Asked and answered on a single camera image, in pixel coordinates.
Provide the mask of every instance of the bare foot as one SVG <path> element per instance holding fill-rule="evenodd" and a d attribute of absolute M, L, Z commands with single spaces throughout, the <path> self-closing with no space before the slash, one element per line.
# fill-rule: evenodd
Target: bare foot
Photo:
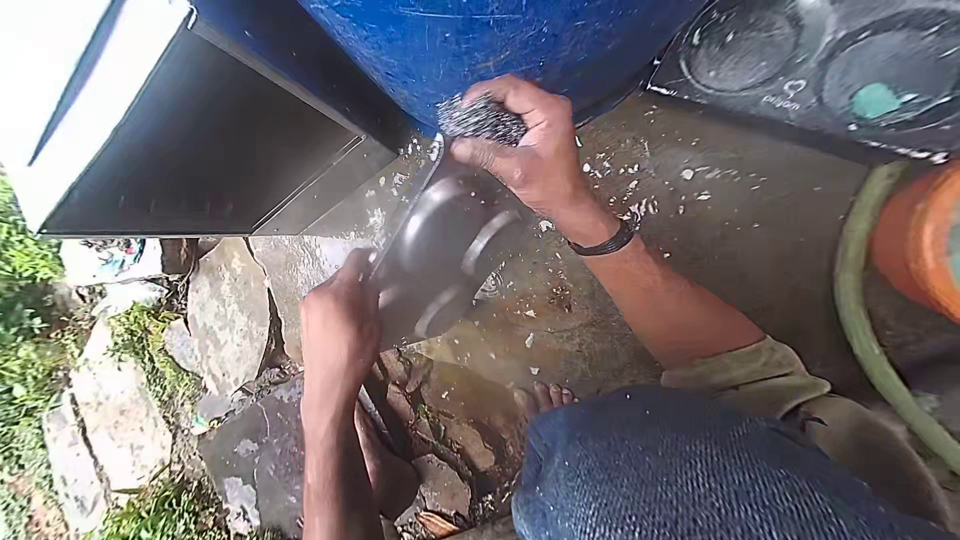
<path fill-rule="evenodd" d="M 538 414 L 563 406 L 575 404 L 580 401 L 573 395 L 569 388 L 551 384 L 547 387 L 542 382 L 534 382 L 533 392 L 526 390 L 514 390 L 514 401 L 523 411 L 523 415 L 528 422 L 532 422 Z"/>
<path fill-rule="evenodd" d="M 393 455 L 380 441 L 367 411 L 358 402 L 353 408 L 353 425 L 367 465 L 367 477 L 380 513 L 394 520 L 417 496 L 420 480 L 413 465 Z"/>

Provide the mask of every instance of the hand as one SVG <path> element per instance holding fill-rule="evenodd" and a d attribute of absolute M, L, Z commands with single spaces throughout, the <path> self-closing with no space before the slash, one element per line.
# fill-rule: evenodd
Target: hand
<path fill-rule="evenodd" d="M 304 393 L 311 400 L 353 403 L 380 349 L 379 293 L 370 283 L 370 250 L 353 250 L 344 265 L 300 303 Z"/>
<path fill-rule="evenodd" d="M 470 87 L 465 101 L 489 92 L 520 114 L 529 131 L 516 148 L 478 138 L 458 138 L 450 154 L 484 168 L 537 213 L 552 218 L 567 238 L 592 246 L 611 238 L 619 221 L 606 211 L 581 174 L 570 100 L 514 75 Z"/>

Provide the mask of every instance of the bracelet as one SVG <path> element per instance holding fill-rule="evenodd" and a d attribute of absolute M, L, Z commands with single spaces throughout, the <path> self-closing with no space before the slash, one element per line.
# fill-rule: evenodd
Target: bracelet
<path fill-rule="evenodd" d="M 608 255 L 613 252 L 619 251 L 621 248 L 630 243 L 630 240 L 634 239 L 634 220 L 633 219 L 624 219 L 620 221 L 620 228 L 616 230 L 616 234 L 613 235 L 613 238 L 607 240 L 602 244 L 597 244 L 593 247 L 585 248 L 580 244 L 576 244 L 567 240 L 567 244 L 570 245 L 570 249 L 573 250 L 573 253 L 583 256 L 583 257 L 593 257 L 597 255 Z"/>

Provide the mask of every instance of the blue jeans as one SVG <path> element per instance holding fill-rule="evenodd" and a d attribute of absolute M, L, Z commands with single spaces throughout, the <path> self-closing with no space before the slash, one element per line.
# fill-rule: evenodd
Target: blue jeans
<path fill-rule="evenodd" d="M 521 482 L 526 540 L 955 538 L 899 514 L 783 422 L 659 386 L 540 415 Z"/>

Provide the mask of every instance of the green grass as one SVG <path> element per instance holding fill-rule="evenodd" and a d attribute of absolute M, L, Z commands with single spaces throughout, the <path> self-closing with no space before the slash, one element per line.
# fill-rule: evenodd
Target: green grass
<path fill-rule="evenodd" d="M 0 515 L 8 537 L 26 538 L 27 498 L 11 480 L 52 493 L 40 418 L 62 388 L 76 335 L 60 322 L 49 282 L 62 274 L 56 242 L 27 230 L 6 178 L 0 177 Z"/>
<path fill-rule="evenodd" d="M 192 402 L 201 389 L 200 378 L 180 368 L 163 346 L 163 331 L 179 317 L 143 304 L 110 317 L 110 353 L 140 365 L 156 403 L 168 412 Z"/>
<path fill-rule="evenodd" d="M 168 479 L 112 509 L 87 540 L 229 540 L 220 501 L 201 482 Z"/>

